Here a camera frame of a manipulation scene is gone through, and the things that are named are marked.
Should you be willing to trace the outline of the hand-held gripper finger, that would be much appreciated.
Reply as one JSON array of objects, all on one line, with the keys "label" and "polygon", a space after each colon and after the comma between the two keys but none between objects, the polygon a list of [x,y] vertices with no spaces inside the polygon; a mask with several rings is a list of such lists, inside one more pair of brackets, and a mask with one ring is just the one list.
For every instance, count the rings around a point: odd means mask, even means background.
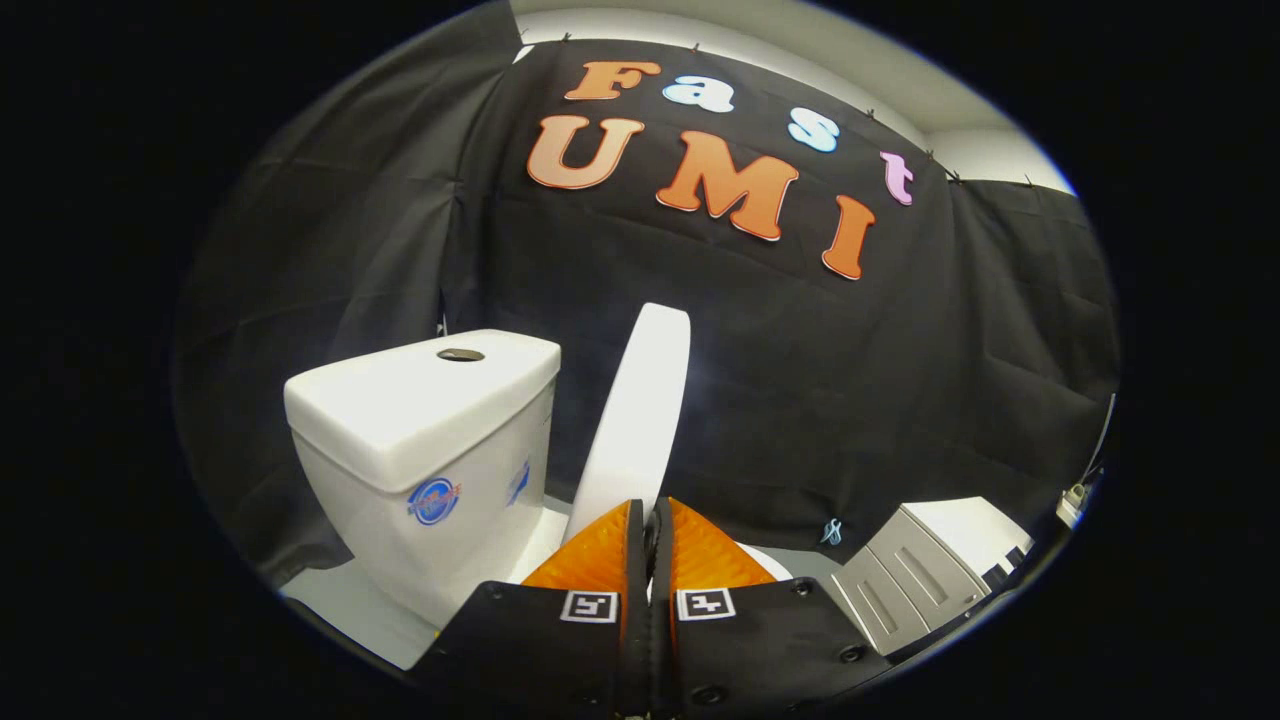
[{"label": "hand-held gripper finger", "polygon": [[604,512],[518,584],[484,582],[416,662],[442,716],[645,714],[643,503]]},{"label": "hand-held gripper finger", "polygon": [[657,716],[824,716],[891,664],[812,577],[780,579],[686,503],[655,503]]}]

